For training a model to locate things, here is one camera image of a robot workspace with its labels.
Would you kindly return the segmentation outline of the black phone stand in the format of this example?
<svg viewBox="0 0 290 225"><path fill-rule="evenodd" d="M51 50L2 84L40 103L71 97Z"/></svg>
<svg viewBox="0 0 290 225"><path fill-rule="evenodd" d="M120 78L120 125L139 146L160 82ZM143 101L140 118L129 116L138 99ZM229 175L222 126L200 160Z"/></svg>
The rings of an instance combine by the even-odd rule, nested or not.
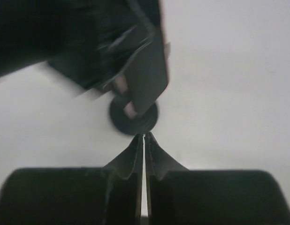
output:
<svg viewBox="0 0 290 225"><path fill-rule="evenodd" d="M129 91L113 91L114 98L109 105L109 117L116 130L134 136L146 134L156 125L159 118L157 98L152 94L137 94Z"/></svg>

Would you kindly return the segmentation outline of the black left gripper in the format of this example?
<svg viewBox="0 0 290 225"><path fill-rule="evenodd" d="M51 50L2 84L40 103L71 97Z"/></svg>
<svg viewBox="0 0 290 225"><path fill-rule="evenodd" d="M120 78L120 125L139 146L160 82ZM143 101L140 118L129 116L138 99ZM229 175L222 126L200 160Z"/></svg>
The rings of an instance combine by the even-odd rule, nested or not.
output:
<svg viewBox="0 0 290 225"><path fill-rule="evenodd" d="M149 41L147 0L0 0L0 78L46 62L90 90Z"/></svg>

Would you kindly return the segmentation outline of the phone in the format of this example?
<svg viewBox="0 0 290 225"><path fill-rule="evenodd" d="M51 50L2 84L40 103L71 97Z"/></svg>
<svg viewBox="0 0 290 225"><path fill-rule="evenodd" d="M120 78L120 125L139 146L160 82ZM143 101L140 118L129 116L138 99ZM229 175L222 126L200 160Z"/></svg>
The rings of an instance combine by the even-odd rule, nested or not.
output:
<svg viewBox="0 0 290 225"><path fill-rule="evenodd" d="M158 99L169 83L161 2L102 0L96 18L99 68L112 92Z"/></svg>

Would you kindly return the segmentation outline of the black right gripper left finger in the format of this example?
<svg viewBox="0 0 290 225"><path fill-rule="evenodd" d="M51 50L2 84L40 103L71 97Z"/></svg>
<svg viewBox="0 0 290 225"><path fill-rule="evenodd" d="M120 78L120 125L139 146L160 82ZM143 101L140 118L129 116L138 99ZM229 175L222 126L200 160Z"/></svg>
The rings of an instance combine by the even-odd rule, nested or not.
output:
<svg viewBox="0 0 290 225"><path fill-rule="evenodd" d="M0 225L138 225L143 137L104 167L21 168L0 189Z"/></svg>

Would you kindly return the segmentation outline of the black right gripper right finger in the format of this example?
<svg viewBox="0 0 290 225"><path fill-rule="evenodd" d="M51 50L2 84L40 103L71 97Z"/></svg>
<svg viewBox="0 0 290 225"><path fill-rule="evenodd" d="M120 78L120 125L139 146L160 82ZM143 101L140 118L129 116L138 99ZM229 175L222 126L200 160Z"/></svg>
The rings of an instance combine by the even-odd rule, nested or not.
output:
<svg viewBox="0 0 290 225"><path fill-rule="evenodd" d="M290 225L290 208L263 170L190 170L145 135L151 225Z"/></svg>

